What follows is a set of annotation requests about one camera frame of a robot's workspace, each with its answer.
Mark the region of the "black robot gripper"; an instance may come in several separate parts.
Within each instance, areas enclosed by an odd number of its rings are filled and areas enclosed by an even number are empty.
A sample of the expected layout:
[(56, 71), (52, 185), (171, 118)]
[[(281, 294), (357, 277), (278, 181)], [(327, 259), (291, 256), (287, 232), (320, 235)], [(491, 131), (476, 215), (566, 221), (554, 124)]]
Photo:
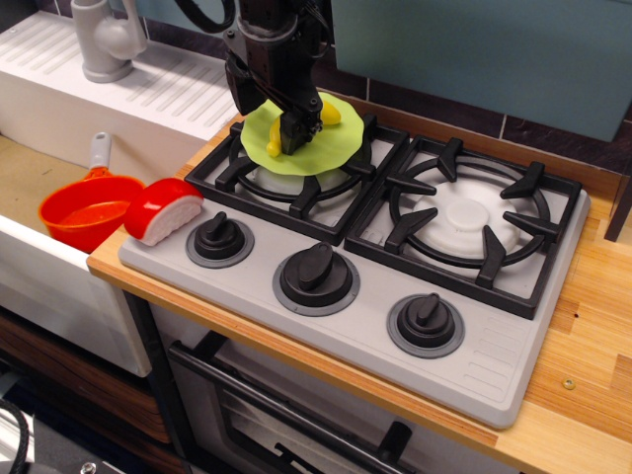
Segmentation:
[(312, 80), (322, 26), (307, 14), (240, 15), (224, 35), (226, 74), (233, 100), (243, 116), (265, 101), (280, 116), (281, 151), (293, 155), (323, 129), (322, 101)]

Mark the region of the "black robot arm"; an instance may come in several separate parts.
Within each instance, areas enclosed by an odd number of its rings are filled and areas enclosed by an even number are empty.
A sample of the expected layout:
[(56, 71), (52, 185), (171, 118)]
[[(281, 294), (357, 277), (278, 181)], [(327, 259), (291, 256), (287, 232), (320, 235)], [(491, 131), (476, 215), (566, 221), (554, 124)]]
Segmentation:
[(313, 1), (241, 1), (236, 26), (224, 34), (227, 82), (239, 113), (246, 116), (265, 101), (278, 106), (285, 155), (322, 129), (312, 68), (328, 31)]

